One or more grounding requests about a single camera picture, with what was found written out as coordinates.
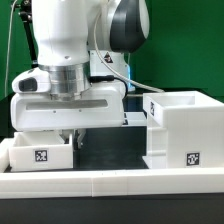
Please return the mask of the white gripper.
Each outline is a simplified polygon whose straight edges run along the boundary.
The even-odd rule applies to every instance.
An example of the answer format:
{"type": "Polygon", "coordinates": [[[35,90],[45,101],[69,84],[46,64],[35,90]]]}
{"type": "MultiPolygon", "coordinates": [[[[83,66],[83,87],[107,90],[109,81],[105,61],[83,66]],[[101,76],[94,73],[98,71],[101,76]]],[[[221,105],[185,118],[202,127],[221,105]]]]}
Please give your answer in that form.
{"type": "Polygon", "coordinates": [[[65,143],[71,129],[78,129],[77,147],[81,149],[86,128],[123,124],[123,96],[123,89],[110,83],[94,83],[74,101],[56,101],[49,94],[15,94],[11,100],[12,126],[17,131],[62,130],[65,143]]]}

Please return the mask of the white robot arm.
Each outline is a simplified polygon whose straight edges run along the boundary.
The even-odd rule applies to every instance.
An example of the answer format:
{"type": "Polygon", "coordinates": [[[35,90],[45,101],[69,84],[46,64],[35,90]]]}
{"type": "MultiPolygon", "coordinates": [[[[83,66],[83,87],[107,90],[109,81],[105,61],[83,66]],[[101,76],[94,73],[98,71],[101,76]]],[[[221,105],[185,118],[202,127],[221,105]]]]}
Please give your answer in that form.
{"type": "Polygon", "coordinates": [[[90,52],[132,53],[149,34],[145,0],[32,0],[38,66],[12,82],[11,122],[20,132],[118,127],[124,90],[97,83],[90,52]]]}

